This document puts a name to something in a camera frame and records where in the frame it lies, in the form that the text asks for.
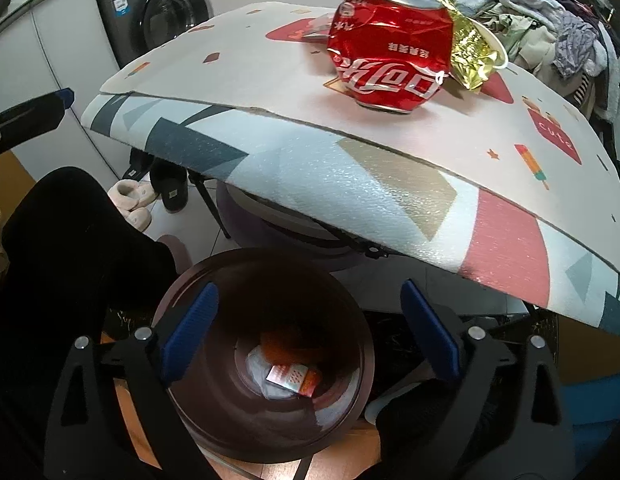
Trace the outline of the red cigarette pack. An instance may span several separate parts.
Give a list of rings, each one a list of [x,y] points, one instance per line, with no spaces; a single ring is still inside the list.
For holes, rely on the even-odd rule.
[[[311,398],[321,383],[321,374],[302,364],[273,365],[265,380],[299,396]]]

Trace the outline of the crushed red cola can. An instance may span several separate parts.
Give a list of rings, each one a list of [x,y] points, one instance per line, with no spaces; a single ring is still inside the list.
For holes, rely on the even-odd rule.
[[[343,0],[327,51],[357,104],[409,114],[449,76],[452,44],[452,18],[437,0]]]

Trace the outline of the white paper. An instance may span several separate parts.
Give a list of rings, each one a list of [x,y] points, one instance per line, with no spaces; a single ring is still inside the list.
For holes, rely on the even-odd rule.
[[[257,385],[259,393],[265,399],[274,401],[293,398],[291,391],[267,381],[267,374],[270,373],[272,364],[265,359],[260,346],[256,346],[248,353],[246,368],[252,382]]]

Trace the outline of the dark red trash bin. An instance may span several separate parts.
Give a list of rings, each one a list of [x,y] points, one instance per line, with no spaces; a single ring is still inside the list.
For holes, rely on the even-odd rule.
[[[342,437],[372,390],[371,332],[319,266],[264,248],[220,252],[182,274],[154,314],[212,284],[218,312],[171,398],[206,450],[250,463],[312,455]]]

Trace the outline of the white cabinet counter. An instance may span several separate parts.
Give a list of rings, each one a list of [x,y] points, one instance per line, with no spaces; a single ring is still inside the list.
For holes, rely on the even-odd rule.
[[[0,112],[54,90],[74,93],[56,130],[14,149],[32,178],[64,166],[86,170],[103,188],[122,177],[128,148],[81,124],[118,70],[97,0],[11,0],[0,17]]]

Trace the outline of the dark grey washing machine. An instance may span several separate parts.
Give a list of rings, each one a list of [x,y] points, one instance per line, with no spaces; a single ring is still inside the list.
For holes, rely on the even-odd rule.
[[[206,0],[97,0],[97,4],[121,67],[210,18]]]

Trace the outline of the pink fluffy slipper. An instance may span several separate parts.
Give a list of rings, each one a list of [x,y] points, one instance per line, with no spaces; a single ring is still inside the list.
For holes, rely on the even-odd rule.
[[[151,223],[148,206],[157,200],[157,193],[148,181],[120,180],[107,192],[124,219],[139,232]]]

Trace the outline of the black slipper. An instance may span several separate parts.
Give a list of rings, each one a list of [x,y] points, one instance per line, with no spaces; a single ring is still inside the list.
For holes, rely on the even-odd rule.
[[[168,212],[179,212],[188,201],[187,170],[167,160],[132,148],[125,179],[142,182],[146,176],[149,184],[162,200]]]

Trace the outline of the gold foil snack bag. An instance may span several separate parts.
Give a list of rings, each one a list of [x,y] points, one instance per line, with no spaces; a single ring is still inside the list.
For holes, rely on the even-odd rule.
[[[437,1],[447,9],[453,21],[451,75],[466,90],[478,92],[496,71],[496,51],[452,0]]]

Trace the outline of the pile of clothes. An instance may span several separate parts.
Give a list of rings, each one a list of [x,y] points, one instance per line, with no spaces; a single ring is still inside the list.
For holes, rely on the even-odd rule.
[[[455,0],[523,68],[586,116],[618,115],[619,52],[595,10],[578,0]]]

